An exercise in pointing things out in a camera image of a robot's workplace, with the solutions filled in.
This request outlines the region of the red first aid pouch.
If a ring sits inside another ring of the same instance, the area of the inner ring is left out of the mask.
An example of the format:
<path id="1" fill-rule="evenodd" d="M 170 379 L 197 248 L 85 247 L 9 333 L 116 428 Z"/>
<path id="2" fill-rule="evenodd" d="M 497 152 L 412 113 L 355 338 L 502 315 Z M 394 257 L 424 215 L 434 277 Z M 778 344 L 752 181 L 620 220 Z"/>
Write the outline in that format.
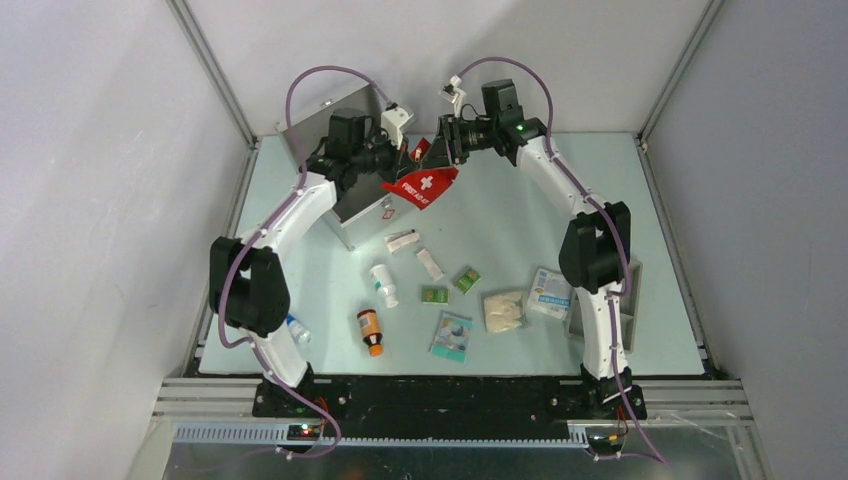
<path id="1" fill-rule="evenodd" d="M 441 197 L 455 182 L 459 170 L 455 167 L 418 169 L 401 176 L 396 182 L 383 182 L 385 192 L 406 200 L 424 210 Z"/>

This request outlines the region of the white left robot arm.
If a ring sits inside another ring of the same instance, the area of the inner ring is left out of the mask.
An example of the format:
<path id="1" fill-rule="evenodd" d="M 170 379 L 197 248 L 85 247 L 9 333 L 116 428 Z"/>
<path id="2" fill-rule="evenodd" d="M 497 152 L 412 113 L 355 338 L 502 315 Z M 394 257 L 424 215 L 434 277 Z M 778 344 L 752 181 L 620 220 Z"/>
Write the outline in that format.
<path id="1" fill-rule="evenodd" d="M 277 402 L 292 416 L 312 411 L 316 390 L 302 380 L 309 364 L 287 331 L 285 257 L 361 177 L 397 179 L 408 159 L 406 130 L 413 120 L 397 104 L 377 117 L 354 108 L 334 110 L 280 203 L 241 236 L 211 244 L 208 302 L 218 317 L 219 340 L 227 349 L 245 344 L 252 350 L 263 375 L 282 385 Z"/>

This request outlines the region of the white medicine bottle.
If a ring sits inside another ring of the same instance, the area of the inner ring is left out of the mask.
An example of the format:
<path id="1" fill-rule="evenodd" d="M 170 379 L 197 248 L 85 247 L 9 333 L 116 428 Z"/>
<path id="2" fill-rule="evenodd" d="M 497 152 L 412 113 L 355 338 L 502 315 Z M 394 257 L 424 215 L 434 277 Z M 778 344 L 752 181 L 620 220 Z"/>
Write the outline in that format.
<path id="1" fill-rule="evenodd" d="M 387 308 L 395 308 L 399 305 L 397 287 L 394 279 L 385 264 L 376 264 L 369 270 L 375 291 L 383 299 Z"/>

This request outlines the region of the silver metal case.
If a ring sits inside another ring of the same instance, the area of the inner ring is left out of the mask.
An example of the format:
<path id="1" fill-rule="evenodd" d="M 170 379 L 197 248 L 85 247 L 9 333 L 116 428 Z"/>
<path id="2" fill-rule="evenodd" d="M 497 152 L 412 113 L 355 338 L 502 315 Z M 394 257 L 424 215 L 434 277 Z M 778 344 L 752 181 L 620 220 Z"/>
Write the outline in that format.
<path id="1" fill-rule="evenodd" d="M 294 107 L 291 124 L 284 120 L 277 123 L 277 135 L 288 147 L 293 164 L 297 165 L 318 146 L 319 140 L 328 134 L 331 114 L 343 108 L 356 109 L 377 118 L 381 111 L 380 97 L 374 87 L 356 79 L 320 103 Z M 323 215 L 350 251 L 388 233 L 391 227 L 416 210 L 412 203 L 384 190 L 382 183 L 376 173 L 360 175 L 356 185 Z"/>

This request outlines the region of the white wrapped bandage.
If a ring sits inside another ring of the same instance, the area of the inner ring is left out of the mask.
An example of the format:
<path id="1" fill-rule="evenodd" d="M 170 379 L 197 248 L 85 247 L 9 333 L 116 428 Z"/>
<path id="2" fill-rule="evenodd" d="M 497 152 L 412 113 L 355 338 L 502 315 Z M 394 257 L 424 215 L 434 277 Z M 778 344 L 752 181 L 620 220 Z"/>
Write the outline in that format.
<path id="1" fill-rule="evenodd" d="M 401 232 L 396 232 L 384 237 L 384 243 L 390 254 L 418 243 L 421 240 L 420 234 L 415 229 L 409 229 Z"/>

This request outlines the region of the white bandage roll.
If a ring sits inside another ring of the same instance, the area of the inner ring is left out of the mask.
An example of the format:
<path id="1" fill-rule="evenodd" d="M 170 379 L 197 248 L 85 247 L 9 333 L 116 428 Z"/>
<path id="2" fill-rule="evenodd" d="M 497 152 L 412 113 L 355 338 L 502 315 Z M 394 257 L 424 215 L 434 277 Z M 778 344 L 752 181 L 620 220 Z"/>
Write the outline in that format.
<path id="1" fill-rule="evenodd" d="M 439 281 L 444 277 L 443 270 L 436 263 L 432 254 L 426 248 L 422 248 L 420 251 L 418 251 L 416 253 L 416 258 L 425 268 L 427 274 L 433 281 Z"/>

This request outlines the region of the green small box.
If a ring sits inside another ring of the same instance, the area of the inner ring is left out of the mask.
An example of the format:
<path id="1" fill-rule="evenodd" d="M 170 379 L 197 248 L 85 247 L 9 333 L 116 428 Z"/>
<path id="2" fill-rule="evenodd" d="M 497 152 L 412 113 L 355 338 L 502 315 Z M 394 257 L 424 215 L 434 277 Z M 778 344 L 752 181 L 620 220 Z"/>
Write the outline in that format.
<path id="1" fill-rule="evenodd" d="M 480 273 L 476 269 L 468 267 L 455 278 L 453 285 L 460 293 L 467 295 L 479 283 L 480 279 Z"/>

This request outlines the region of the green flat sachet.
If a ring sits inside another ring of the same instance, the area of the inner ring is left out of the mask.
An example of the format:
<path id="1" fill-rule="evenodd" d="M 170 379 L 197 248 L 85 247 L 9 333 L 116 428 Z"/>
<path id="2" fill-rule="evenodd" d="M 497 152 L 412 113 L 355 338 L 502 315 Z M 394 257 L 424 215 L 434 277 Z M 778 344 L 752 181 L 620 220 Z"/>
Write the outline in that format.
<path id="1" fill-rule="evenodd" d="M 443 286 L 424 286 L 421 288 L 420 299 L 423 304 L 448 305 L 450 291 Z"/>

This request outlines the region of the brown syrup bottle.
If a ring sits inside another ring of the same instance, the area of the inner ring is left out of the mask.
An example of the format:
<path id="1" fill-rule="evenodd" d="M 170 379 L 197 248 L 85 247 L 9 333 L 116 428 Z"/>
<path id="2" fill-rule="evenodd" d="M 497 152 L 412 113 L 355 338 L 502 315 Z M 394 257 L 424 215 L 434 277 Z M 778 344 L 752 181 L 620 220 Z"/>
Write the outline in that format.
<path id="1" fill-rule="evenodd" d="M 383 332 L 375 310 L 366 309 L 357 314 L 357 322 L 360 327 L 362 341 L 366 345 L 371 357 L 383 354 Z"/>

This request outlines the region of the beige gloves bag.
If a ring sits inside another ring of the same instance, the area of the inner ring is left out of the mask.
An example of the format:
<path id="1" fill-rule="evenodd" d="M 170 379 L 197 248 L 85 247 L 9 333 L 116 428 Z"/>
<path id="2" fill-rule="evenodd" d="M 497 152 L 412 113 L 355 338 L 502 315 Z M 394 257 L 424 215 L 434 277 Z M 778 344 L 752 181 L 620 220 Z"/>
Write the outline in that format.
<path id="1" fill-rule="evenodd" d="M 523 291 L 502 291 L 483 298 L 484 325 L 488 333 L 504 333 L 527 326 Z"/>

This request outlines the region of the white blue gauze packet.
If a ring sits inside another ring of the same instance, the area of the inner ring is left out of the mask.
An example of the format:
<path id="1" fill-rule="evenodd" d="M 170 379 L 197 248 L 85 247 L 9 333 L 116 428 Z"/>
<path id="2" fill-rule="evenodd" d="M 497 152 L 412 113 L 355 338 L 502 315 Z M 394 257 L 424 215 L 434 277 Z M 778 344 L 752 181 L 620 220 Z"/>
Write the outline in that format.
<path id="1" fill-rule="evenodd" d="M 526 306 L 557 320 L 564 320 L 571 306 L 572 286 L 560 273 L 540 267 L 529 288 Z"/>

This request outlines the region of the teal mask packet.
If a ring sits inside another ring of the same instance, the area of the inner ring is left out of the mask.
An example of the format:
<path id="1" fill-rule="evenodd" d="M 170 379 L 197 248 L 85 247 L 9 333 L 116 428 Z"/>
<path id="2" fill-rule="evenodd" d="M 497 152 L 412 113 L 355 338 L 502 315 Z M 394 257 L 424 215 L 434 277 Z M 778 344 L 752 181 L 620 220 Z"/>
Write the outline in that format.
<path id="1" fill-rule="evenodd" d="M 467 358 L 473 322 L 470 318 L 442 311 L 429 353 L 464 363 Z"/>

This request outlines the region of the blue cap clear bottle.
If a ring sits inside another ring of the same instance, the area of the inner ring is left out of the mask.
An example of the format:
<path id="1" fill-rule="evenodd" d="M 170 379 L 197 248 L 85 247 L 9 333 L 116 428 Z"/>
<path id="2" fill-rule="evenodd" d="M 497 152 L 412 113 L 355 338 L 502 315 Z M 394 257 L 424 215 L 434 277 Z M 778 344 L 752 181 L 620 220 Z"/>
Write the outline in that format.
<path id="1" fill-rule="evenodd" d="M 311 340 L 311 331 L 296 317 L 288 315 L 286 318 L 286 326 L 297 344 L 306 344 Z"/>

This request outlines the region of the grey divided tray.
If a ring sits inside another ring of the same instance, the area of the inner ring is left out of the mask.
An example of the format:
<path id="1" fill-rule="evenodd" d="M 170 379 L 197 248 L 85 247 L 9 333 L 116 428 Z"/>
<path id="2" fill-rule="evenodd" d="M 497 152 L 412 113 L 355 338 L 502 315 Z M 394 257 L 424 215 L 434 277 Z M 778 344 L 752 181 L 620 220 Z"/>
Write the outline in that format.
<path id="1" fill-rule="evenodd" d="M 639 296 L 641 289 L 643 264 L 639 260 L 631 260 L 629 264 L 629 272 L 632 277 L 632 287 L 630 293 L 620 301 L 620 313 L 618 318 L 621 321 L 619 332 L 622 334 L 622 345 L 624 352 L 629 354 L 633 351 L 635 326 L 639 308 Z M 580 302 L 575 292 L 570 296 L 571 306 L 564 320 L 564 328 L 567 337 L 583 340 L 584 329 L 582 325 L 582 313 Z"/>

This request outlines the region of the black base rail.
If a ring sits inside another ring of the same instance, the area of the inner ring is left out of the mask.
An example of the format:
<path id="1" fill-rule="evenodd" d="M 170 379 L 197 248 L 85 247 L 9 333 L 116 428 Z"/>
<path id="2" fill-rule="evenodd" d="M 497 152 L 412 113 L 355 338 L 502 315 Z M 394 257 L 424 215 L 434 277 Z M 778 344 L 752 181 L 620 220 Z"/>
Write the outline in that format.
<path id="1" fill-rule="evenodd" d="M 303 418 L 345 439 L 566 440 L 577 420 L 647 417 L 643 392 L 624 373 L 614 380 L 580 376 L 370 376 L 312 372 L 292 393 L 269 380 L 255 391 L 256 418 Z"/>

